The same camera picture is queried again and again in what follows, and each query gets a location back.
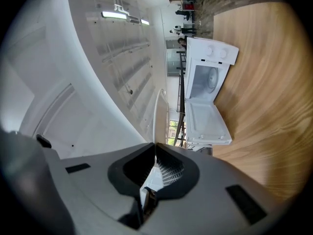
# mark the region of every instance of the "washing machine lid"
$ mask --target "washing machine lid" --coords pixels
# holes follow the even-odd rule
[[[187,142],[230,144],[228,128],[213,102],[186,100]]]

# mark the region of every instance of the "white washing machine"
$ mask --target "white washing machine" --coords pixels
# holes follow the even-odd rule
[[[232,142],[214,99],[238,52],[237,47],[222,42],[187,38],[185,112],[189,145],[210,147]]]

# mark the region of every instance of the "person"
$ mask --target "person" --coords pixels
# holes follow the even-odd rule
[[[180,35],[180,34],[196,34],[195,29],[193,28],[182,28],[181,26],[177,25],[174,27],[173,30],[170,30],[171,33]]]
[[[187,49],[187,43],[186,41],[181,37],[181,38],[178,38],[178,43],[184,47],[185,49]]]
[[[189,20],[189,17],[190,17],[190,13],[189,11],[181,11],[181,10],[178,10],[175,12],[176,15],[183,15],[183,16],[186,16],[186,20],[188,21]]]

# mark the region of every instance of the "washing machine drum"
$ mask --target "washing machine drum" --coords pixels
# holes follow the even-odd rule
[[[209,93],[214,92],[219,81],[219,70],[216,67],[210,67],[207,78],[207,90]]]

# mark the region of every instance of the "white wall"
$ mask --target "white wall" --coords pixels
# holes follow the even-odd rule
[[[151,62],[153,65],[152,73],[156,81],[156,91],[166,88],[167,63],[166,45],[162,26],[161,10],[157,7],[148,10],[150,18],[150,43],[151,43]]]
[[[127,1],[130,5],[123,4],[124,9],[132,16],[148,18],[144,7],[139,6],[134,0]],[[77,10],[76,4],[72,9],[72,16],[74,10],[76,11],[74,20],[76,20],[79,13],[82,13]],[[82,0],[82,10],[87,18],[89,33],[85,32],[84,22],[76,23],[75,28],[80,32],[80,42],[84,43],[85,53],[89,52],[94,61],[102,60],[100,66],[96,63],[92,65],[93,71],[128,121],[146,141],[151,141],[152,135],[148,133],[148,126],[153,118],[153,109],[148,105],[151,104],[151,100],[155,100],[155,97],[149,95],[151,89],[155,88],[157,80],[151,76],[152,64],[149,61],[151,59],[150,26],[129,23],[122,19],[102,18],[101,11],[113,11],[112,0]],[[144,60],[148,61],[137,70],[138,64]]]
[[[20,125],[19,131],[31,137],[40,125],[39,133],[61,158],[145,142],[93,73],[76,31],[67,31],[71,23],[67,0],[30,0],[22,9],[1,50],[1,70],[7,72],[0,81],[10,82],[1,83],[1,119],[15,120],[11,130]],[[77,77],[80,71],[86,73]],[[70,83],[73,93],[48,114]]]

